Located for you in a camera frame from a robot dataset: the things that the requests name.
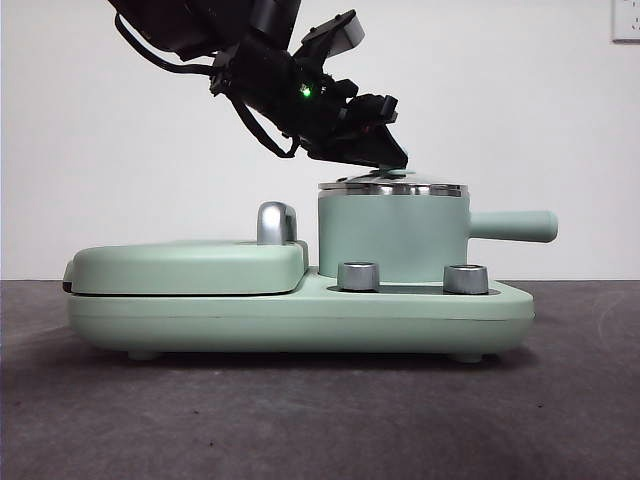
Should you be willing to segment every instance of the electrical outlet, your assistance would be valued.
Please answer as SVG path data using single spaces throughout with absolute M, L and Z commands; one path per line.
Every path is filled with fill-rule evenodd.
M 640 0 L 612 0 L 613 41 L 640 43 Z

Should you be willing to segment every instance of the pot lid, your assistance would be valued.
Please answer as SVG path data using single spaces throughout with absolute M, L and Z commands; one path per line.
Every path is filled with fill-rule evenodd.
M 372 170 L 366 175 L 339 178 L 321 183 L 321 196 L 327 195 L 435 195 L 466 197 L 466 185 L 425 177 L 411 170 Z

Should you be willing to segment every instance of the green led light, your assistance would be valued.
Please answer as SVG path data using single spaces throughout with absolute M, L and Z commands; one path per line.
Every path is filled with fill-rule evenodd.
M 304 83 L 300 86 L 300 93 L 304 98 L 309 98 L 311 96 L 311 87 L 305 85 Z

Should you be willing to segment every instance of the gray table surface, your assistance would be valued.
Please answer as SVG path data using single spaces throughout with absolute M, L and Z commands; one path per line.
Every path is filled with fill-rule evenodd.
M 437 355 L 95 349 L 2 283 L 3 479 L 638 479 L 640 282 L 510 282 L 525 344 Z

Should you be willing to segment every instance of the black cable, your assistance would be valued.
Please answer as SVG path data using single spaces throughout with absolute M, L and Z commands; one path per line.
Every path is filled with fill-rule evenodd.
M 175 63 L 167 62 L 166 60 L 160 58 L 159 56 L 152 53 L 148 50 L 144 45 L 142 45 L 136 37 L 124 26 L 122 23 L 122 18 L 119 13 L 116 13 L 115 18 L 116 29 L 120 32 L 120 35 L 127 41 L 129 45 L 133 47 L 133 49 L 142 55 L 144 58 L 149 60 L 154 65 L 162 68 L 163 70 L 167 70 L 172 73 L 192 73 L 196 75 L 206 75 L 207 77 L 212 76 L 215 73 L 215 69 L 209 65 L 200 65 L 200 64 L 186 64 L 186 65 L 176 65 Z
M 269 136 L 267 132 L 264 131 L 262 125 L 258 123 L 256 118 L 249 111 L 249 107 L 247 107 L 244 102 L 234 95 L 227 94 L 229 100 L 235 108 L 240 120 L 244 123 L 244 126 L 251 132 L 251 134 L 256 137 L 256 139 L 268 150 L 272 153 L 276 154 L 280 158 L 293 158 L 296 154 L 296 150 L 300 146 L 300 137 L 294 135 L 291 138 L 291 148 L 288 152 L 282 150 L 276 142 Z

